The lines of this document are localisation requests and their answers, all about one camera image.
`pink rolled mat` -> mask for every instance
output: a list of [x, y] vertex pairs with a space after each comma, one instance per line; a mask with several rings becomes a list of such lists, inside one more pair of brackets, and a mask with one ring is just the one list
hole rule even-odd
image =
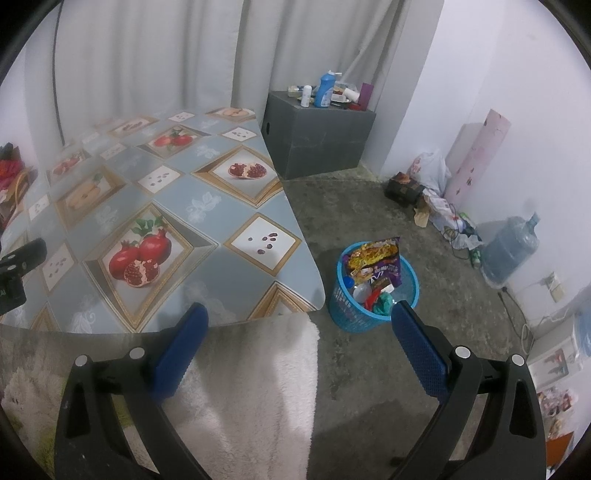
[[503, 143], [510, 126], [511, 122], [501, 114], [494, 110], [488, 112], [470, 151], [445, 189], [444, 198], [454, 204], [456, 209], [461, 207], [467, 193], [474, 188], [484, 174]]

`snack wrapper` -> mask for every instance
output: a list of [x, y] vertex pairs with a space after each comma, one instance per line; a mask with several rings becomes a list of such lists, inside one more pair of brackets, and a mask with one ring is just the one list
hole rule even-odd
[[347, 266], [355, 284], [386, 276], [394, 287], [400, 286], [402, 277], [399, 241], [400, 237], [388, 238], [379, 242], [368, 242], [354, 250], [349, 256]]

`blue plastic basket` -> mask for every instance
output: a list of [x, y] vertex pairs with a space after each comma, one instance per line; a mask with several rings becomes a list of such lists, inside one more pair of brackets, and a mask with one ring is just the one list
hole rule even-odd
[[[376, 315], [365, 310], [353, 299], [343, 283], [343, 274], [346, 274], [342, 261], [343, 255], [352, 252], [365, 243], [367, 242], [353, 244], [341, 254], [336, 266], [335, 289], [329, 301], [329, 313], [333, 321], [343, 330], [351, 333], [367, 332], [380, 323], [390, 322], [389, 316]], [[412, 308], [415, 308], [419, 292], [417, 275], [402, 255], [400, 255], [400, 267], [402, 285], [392, 292], [392, 296], [395, 301], [406, 300]]]

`table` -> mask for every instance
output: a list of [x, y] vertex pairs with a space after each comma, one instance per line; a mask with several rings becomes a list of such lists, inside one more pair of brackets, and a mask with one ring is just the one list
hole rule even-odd
[[109, 119], [39, 172], [2, 255], [42, 237], [5, 325], [155, 332], [199, 301], [211, 325], [309, 312], [324, 288], [254, 112]]
[[330, 105], [305, 108], [287, 92], [270, 92], [262, 134], [284, 179], [355, 168], [375, 113]]

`water jug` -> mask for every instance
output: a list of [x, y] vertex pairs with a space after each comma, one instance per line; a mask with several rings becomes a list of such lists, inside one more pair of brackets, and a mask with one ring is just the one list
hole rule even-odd
[[482, 250], [481, 272], [495, 288], [501, 288], [511, 274], [538, 249], [540, 241], [534, 227], [540, 221], [536, 213], [525, 221], [510, 217], [492, 242]]

